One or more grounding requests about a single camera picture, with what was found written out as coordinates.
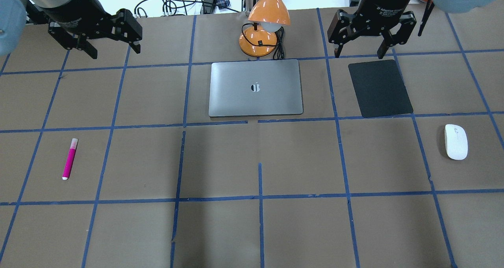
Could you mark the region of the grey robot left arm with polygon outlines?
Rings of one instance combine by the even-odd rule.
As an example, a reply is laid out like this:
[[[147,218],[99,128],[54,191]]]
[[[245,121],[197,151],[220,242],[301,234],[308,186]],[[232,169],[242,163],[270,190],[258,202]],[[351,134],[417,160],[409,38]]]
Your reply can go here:
[[[48,34],[66,50],[77,49],[96,59],[92,39],[108,38],[127,43],[141,52],[143,28],[133,13],[121,8],[112,15],[99,0],[0,0],[2,56],[12,53],[26,22],[48,24]]]

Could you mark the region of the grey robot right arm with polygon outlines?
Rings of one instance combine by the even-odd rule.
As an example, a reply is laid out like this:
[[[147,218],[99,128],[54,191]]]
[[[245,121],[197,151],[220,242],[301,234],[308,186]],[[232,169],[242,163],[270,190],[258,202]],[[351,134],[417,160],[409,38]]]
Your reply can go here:
[[[434,8],[447,13],[466,13],[493,1],[427,0],[418,35],[422,35]],[[410,0],[360,0],[357,10],[352,14],[339,9],[327,31],[329,43],[335,45],[335,57],[341,55],[346,43],[364,36],[383,38],[377,51],[380,59],[389,48],[406,44],[417,24],[414,13],[406,11],[409,2]]]

